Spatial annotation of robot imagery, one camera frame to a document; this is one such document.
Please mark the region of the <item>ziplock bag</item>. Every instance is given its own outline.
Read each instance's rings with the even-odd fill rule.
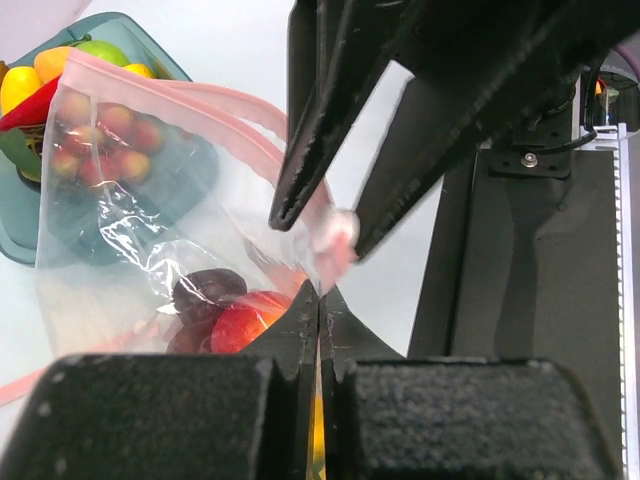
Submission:
[[[285,115],[233,90],[149,80],[74,52],[43,149],[36,278],[54,355],[235,353],[354,259],[326,184],[267,225]]]

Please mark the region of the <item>plastic fruit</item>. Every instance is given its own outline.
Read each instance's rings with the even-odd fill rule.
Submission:
[[[149,67],[147,67],[144,63],[132,63],[131,65],[127,65],[123,67],[125,70],[140,75],[145,78],[156,78],[153,72]]]
[[[104,40],[89,40],[81,43],[76,48],[119,67],[124,67],[131,63],[122,50]]]
[[[214,268],[180,277],[172,296],[183,325],[208,322],[213,328],[225,308],[246,293],[247,284],[240,275],[226,268]]]
[[[151,172],[151,162],[144,153],[123,150],[115,155],[120,170],[120,178],[131,183],[142,182]]]
[[[63,147],[79,157],[91,154],[91,146],[97,148],[104,144],[104,134],[95,127],[83,125],[67,132]]]
[[[291,300],[276,292],[249,292],[227,308],[211,333],[213,353],[237,353],[275,323]]]
[[[131,132],[133,147],[147,155],[154,155],[164,145],[164,132],[159,122],[140,118],[133,123]]]
[[[28,97],[36,93],[42,81],[33,67],[13,67],[0,86],[0,111],[6,115]]]
[[[63,46],[50,48],[36,55],[33,60],[33,68],[35,68],[42,83],[49,83],[62,74],[71,50],[72,47]]]
[[[211,325],[182,327],[169,342],[167,353],[211,353]]]
[[[85,160],[78,174],[84,185],[88,188],[100,188],[107,184],[117,182],[120,179],[118,167],[111,159],[101,155],[97,161],[93,158]]]
[[[124,105],[103,104],[98,107],[97,126],[106,135],[126,142],[131,135],[133,112]]]
[[[82,93],[66,92],[58,104],[57,118],[68,127],[89,123],[91,100]]]
[[[51,168],[56,175],[65,180],[73,180],[80,167],[80,159],[75,155],[67,152],[66,150],[59,148],[51,159]]]

